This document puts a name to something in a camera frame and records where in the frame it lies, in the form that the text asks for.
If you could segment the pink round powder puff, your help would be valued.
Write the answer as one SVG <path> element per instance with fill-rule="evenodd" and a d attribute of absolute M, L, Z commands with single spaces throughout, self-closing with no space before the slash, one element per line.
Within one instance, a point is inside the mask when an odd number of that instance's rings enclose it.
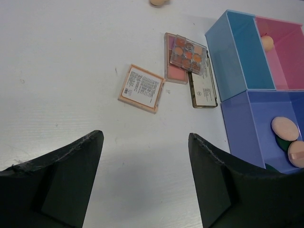
<path fill-rule="evenodd" d="M 295 141 L 299 137 L 299 130 L 296 124 L 283 116 L 275 117 L 271 122 L 273 132 L 285 141 Z"/>

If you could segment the three-colour compartment organizer tray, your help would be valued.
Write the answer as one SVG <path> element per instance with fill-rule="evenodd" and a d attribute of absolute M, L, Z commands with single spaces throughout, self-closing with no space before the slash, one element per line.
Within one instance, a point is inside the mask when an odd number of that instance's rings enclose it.
<path fill-rule="evenodd" d="M 274 48 L 265 52 L 261 37 Z M 302 25 L 227 10 L 206 32 L 232 155 L 285 174 L 299 171 L 276 143 L 272 120 L 292 120 L 304 138 Z"/>

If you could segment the patterned eyeshadow palette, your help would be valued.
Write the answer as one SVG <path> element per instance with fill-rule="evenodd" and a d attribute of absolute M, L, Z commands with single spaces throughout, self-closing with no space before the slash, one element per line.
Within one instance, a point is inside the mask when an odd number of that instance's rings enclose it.
<path fill-rule="evenodd" d="M 207 47 L 186 37 L 175 35 L 170 63 L 193 74 L 202 76 L 207 59 Z"/>

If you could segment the tan sponge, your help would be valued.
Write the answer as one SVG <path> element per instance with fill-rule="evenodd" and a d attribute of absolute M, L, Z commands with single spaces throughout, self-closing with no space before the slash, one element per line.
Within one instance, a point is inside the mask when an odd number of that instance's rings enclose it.
<path fill-rule="evenodd" d="M 150 3 L 154 6 L 162 6 L 170 0 L 150 0 Z"/>
<path fill-rule="evenodd" d="M 274 41 L 270 36 L 262 36 L 261 42 L 265 52 L 269 52 L 274 48 Z"/>

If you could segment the pink blush palette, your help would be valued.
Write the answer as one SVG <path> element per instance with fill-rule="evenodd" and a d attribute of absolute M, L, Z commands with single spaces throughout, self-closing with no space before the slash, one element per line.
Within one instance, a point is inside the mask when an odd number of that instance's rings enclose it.
<path fill-rule="evenodd" d="M 170 63 L 174 38 L 171 33 L 164 35 L 164 77 L 168 82 L 185 85 L 188 83 L 188 72 Z"/>

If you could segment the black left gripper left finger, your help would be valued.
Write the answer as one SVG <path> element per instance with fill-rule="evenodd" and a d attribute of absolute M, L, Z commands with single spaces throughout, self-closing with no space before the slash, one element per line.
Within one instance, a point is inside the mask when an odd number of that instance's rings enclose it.
<path fill-rule="evenodd" d="M 1 227 L 82 227 L 103 142 L 103 133 L 95 130 L 69 145 L 2 170 Z"/>

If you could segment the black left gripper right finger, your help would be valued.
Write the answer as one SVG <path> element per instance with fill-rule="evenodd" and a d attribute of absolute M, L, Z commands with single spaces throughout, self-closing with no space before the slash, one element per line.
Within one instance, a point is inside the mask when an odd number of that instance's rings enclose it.
<path fill-rule="evenodd" d="M 203 227 L 303 227 L 303 170 L 283 174 L 255 166 L 195 133 L 188 147 Z"/>

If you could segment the orange square blush palette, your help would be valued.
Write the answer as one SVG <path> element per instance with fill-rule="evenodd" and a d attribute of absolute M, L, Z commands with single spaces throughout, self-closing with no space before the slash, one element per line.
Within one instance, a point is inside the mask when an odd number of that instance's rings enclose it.
<path fill-rule="evenodd" d="M 163 77 L 131 64 L 118 100 L 155 114 L 165 82 Z"/>

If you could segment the dark green round compact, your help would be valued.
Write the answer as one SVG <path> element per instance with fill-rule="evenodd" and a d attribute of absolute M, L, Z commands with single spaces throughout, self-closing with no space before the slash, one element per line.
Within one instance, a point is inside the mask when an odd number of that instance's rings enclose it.
<path fill-rule="evenodd" d="M 285 152 L 288 152 L 288 148 L 290 146 L 290 144 L 292 143 L 292 141 L 286 141 L 281 139 L 279 136 L 275 136 L 275 141 L 277 143 L 277 145 Z"/>

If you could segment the dark green compact front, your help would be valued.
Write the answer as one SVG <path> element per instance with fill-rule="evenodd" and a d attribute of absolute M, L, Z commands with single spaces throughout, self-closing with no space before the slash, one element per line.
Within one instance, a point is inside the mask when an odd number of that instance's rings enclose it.
<path fill-rule="evenodd" d="M 273 166 L 269 165 L 269 164 L 265 164 L 265 167 L 267 170 L 270 170 L 270 171 L 276 171 L 277 172 L 277 169 L 275 169 Z"/>

